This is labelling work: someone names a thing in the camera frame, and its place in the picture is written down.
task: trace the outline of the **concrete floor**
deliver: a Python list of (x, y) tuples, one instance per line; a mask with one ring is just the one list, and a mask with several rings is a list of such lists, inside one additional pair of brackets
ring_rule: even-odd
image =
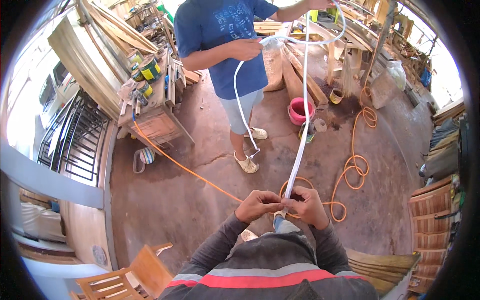
[[(327, 90), (323, 81), (325, 52), (321, 48), (310, 49), (309, 73)], [(288, 119), (288, 102), (287, 91), (282, 89), (265, 93), (262, 103), (254, 108), (252, 126), (266, 129), (269, 138), (258, 143), (261, 152), (255, 162), (260, 164), (259, 171), (244, 173), (232, 156), (227, 116), (206, 73), (198, 84), (184, 91), (178, 115), (195, 140), (195, 147), (190, 148), (185, 139), (179, 138), (172, 142), (175, 147), (170, 153), (240, 199), (254, 189), (278, 192), (288, 179), (300, 143), (299, 127)], [(352, 97), (316, 114), (327, 122), (328, 129), (317, 133), (306, 146), (298, 176), (310, 180), (325, 202), (330, 201), (335, 182), (351, 156), (352, 128), (359, 110), (356, 97)], [(423, 164), (421, 153), (428, 152), (430, 113), (426, 103), (413, 108), (401, 93), (377, 115), (378, 125), (374, 129), (366, 126), (362, 118), (358, 121), (355, 152), (368, 160), (370, 172), (363, 187), (356, 191), (341, 181), (335, 200), (345, 204), (348, 215), (343, 222), (334, 222), (334, 226), (345, 247), (372, 254), (408, 254), (412, 243), (406, 203), (411, 192), (422, 186), (417, 164)], [(245, 141), (247, 154), (253, 153), (250, 141)], [(118, 264), (128, 266), (144, 244), (170, 241), (173, 248), (161, 253), (160, 258), (177, 273), (238, 202), (165, 157), (157, 156), (144, 173), (134, 174), (133, 154), (142, 147), (141, 142), (127, 137), (117, 140), (113, 153), (110, 183)], [(359, 182), (354, 172), (348, 178), (352, 184)], [(330, 215), (329, 207), (325, 208)], [(340, 218), (341, 207), (337, 205), (334, 214)], [(293, 222), (308, 231), (301, 221)], [(273, 231), (272, 216), (263, 216), (249, 229), (259, 235)]]

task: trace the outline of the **blue t-shirt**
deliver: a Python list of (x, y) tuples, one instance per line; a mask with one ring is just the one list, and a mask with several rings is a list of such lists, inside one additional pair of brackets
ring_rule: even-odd
[[(186, 0), (175, 14), (175, 36), (180, 57), (208, 50), (239, 38), (257, 38), (253, 16), (266, 19), (278, 7), (265, 0)], [(209, 68), (215, 93), (222, 99), (236, 99), (233, 75), (239, 60), (226, 59)], [(263, 56), (244, 62), (237, 74), (239, 96), (268, 84)]]

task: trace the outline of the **red stripe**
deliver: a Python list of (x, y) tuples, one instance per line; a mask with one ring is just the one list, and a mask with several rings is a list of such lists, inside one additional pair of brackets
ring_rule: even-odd
[(174, 287), (174, 286), (178, 286), (180, 284), (184, 284), (188, 287), (193, 287), (194, 285), (196, 285), (198, 282), (196, 282), (195, 280), (183, 280), (183, 279), (179, 279), (179, 280), (172, 280), (170, 281), (170, 283), (165, 287), (165, 288), (169, 288), (169, 287)]
[[(326, 278), (336, 278), (325, 270), (309, 270), (296, 272), (280, 277), (265, 276), (234, 276), (223, 277), (214, 275), (205, 275), (198, 283), (211, 288), (279, 288), (299, 284), (302, 280), (316, 281)], [(341, 276), (344, 278), (360, 278), (361, 276)]]

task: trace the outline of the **hand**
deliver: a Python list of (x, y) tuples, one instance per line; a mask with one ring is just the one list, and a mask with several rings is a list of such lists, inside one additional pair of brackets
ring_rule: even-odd
[(309, 10), (325, 10), (334, 5), (331, 0), (306, 0)]
[(264, 46), (259, 43), (261, 40), (261, 38), (239, 38), (228, 42), (227, 45), (230, 57), (242, 61), (248, 61), (256, 58), (264, 48)]
[(297, 211), (303, 222), (312, 224), (318, 230), (325, 229), (328, 226), (330, 219), (325, 213), (324, 206), (316, 190), (294, 186), (292, 194), (297, 194), (305, 199), (303, 202), (291, 199), (291, 208)]
[(282, 210), (282, 198), (274, 192), (253, 190), (235, 211), (239, 221), (250, 224), (265, 213), (274, 213)]

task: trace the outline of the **broom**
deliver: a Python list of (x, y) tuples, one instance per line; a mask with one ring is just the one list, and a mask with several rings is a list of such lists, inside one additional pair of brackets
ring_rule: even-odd
[(342, 94), (343, 97), (350, 97), (353, 94), (353, 89), (355, 87), (355, 81), (353, 80), (352, 68), (350, 67), (350, 57), (347, 53), (347, 45), (345, 45), (345, 54), (343, 57), (343, 67), (342, 67)]

